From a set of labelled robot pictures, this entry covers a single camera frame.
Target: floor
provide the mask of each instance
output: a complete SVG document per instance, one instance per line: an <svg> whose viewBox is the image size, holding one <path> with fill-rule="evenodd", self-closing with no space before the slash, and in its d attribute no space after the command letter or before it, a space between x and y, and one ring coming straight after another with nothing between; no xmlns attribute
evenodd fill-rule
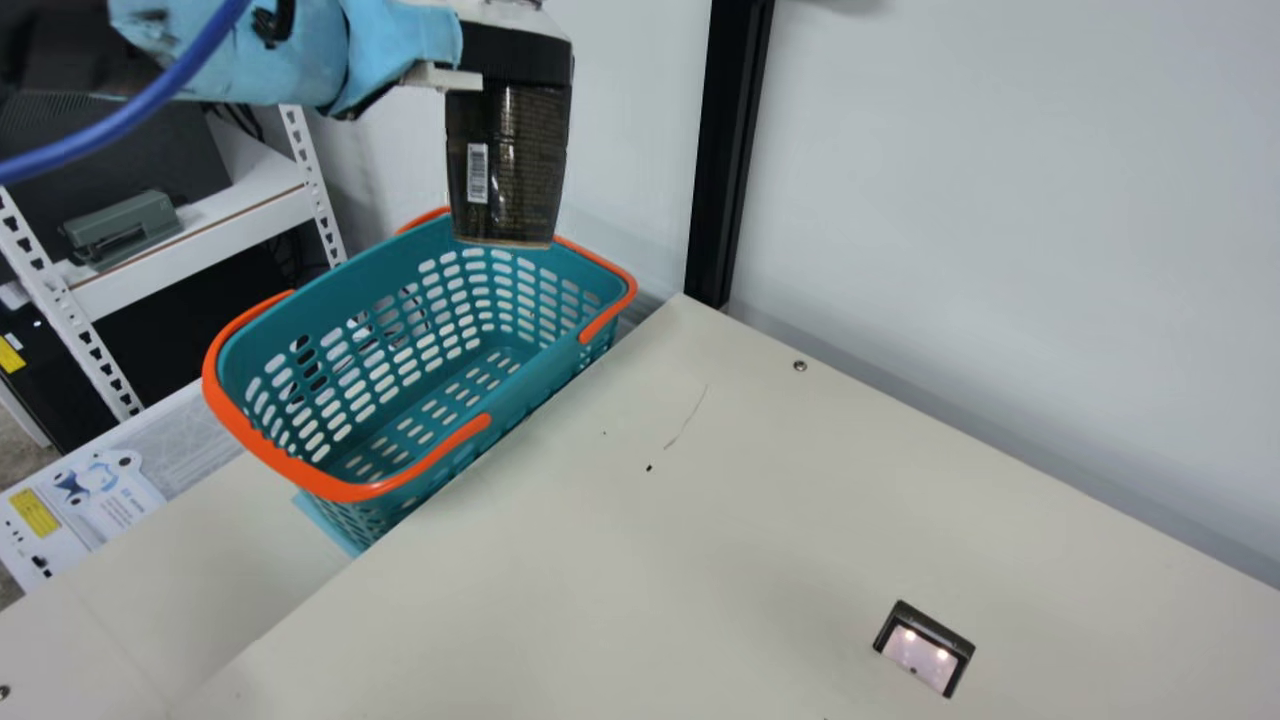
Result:
<svg viewBox="0 0 1280 720"><path fill-rule="evenodd" d="M56 459L56 451L45 450L32 442L13 416L0 407L0 491L26 479ZM22 588L13 582L4 566L0 566L0 610L9 607L20 597Z"/></svg>

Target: metal shelf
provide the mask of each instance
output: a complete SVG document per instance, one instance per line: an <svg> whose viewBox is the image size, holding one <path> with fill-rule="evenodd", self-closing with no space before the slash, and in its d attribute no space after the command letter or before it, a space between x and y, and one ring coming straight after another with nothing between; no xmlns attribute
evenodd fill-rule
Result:
<svg viewBox="0 0 1280 720"><path fill-rule="evenodd" d="M90 322L312 219L298 165L223 120L209 126L233 184L179 208L180 234L102 273L58 263Z"/></svg>
<svg viewBox="0 0 1280 720"><path fill-rule="evenodd" d="M0 187L0 254L116 419L137 415L142 404L93 329L95 320L308 219L329 265L347 260L302 108L282 105L280 118L293 160L211 120L232 187L180 208L180 234L104 273L65 261L55 265Z"/></svg>

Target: blue cable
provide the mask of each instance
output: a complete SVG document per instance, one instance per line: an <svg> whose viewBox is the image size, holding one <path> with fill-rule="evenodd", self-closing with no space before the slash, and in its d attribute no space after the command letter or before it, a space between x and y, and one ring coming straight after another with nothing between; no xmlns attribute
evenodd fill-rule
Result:
<svg viewBox="0 0 1280 720"><path fill-rule="evenodd" d="M97 152L136 129L196 77L252 1L225 0L182 58L110 117L56 142L0 161L0 186L47 173L72 160Z"/></svg>

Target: teal plastic basket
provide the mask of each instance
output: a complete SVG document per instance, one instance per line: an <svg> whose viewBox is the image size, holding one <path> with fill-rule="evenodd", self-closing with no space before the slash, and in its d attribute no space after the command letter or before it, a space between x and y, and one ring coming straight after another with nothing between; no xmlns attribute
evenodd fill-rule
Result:
<svg viewBox="0 0 1280 720"><path fill-rule="evenodd" d="M210 407L365 548L613 343L635 281L563 238L458 242L445 209L209 348Z"/></svg>

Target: barcode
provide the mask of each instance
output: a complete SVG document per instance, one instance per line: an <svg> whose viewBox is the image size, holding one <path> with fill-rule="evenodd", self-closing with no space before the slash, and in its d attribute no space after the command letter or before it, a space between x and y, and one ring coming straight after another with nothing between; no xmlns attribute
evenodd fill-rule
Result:
<svg viewBox="0 0 1280 720"><path fill-rule="evenodd" d="M489 204L489 146L467 145L467 202Z"/></svg>

